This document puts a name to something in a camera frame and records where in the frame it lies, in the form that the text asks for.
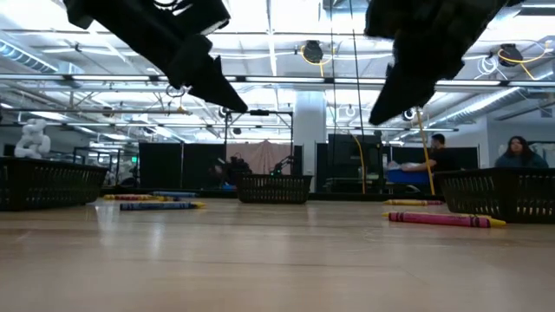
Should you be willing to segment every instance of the yellow pole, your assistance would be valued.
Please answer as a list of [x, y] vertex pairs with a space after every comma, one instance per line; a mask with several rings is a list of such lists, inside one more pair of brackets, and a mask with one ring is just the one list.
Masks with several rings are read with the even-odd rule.
[[424, 158], [426, 159], [426, 168], [428, 169], [428, 177], [430, 179], [430, 188], [432, 195], [435, 195], [434, 177], [432, 177], [432, 168], [430, 168], [430, 158], [428, 157], [428, 147], [426, 143], [426, 134], [424, 134], [424, 127], [422, 126], [422, 117], [420, 116], [420, 109], [416, 108], [416, 116], [418, 117], [418, 126], [420, 127], [420, 136], [422, 138], [422, 145], [424, 146]]

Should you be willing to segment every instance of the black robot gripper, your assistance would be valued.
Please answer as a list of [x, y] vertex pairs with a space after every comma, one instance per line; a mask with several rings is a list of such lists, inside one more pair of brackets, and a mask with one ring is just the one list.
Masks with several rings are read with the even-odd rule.
[[395, 64], [369, 118], [380, 125], [434, 96], [439, 80], [453, 79], [461, 60], [505, 6], [524, 0], [372, 0], [364, 35], [394, 40]]
[[248, 107], [224, 77], [221, 60], [208, 54], [205, 37], [224, 28], [230, 15], [221, 0], [182, 0], [172, 9], [154, 0], [63, 0], [69, 21], [87, 29], [97, 21], [144, 56], [179, 89], [244, 113]]

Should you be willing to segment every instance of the wire basket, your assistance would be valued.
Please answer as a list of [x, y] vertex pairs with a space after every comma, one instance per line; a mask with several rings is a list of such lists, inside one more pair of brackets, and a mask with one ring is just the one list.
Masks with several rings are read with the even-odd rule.
[[93, 202], [107, 170], [41, 159], [0, 158], [0, 211]]

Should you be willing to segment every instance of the pink curtain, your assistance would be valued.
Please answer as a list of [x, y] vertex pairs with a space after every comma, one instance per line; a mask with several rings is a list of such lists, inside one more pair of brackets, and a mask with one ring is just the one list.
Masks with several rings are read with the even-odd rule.
[[[279, 161], [291, 154], [291, 146], [272, 144], [266, 140], [257, 144], [228, 144], [226, 152], [227, 161], [237, 155], [249, 164], [252, 173], [268, 174]], [[287, 166], [283, 174], [289, 173], [290, 167]]]

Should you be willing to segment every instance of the black plastic basket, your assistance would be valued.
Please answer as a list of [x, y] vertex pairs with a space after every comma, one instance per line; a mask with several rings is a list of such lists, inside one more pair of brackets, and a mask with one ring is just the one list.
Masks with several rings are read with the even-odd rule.
[[436, 177], [451, 212], [513, 223], [555, 223], [555, 169], [492, 168]]
[[0, 158], [0, 211], [93, 202], [107, 170], [41, 159]]
[[304, 204], [309, 198], [312, 176], [242, 175], [237, 194], [243, 203]]

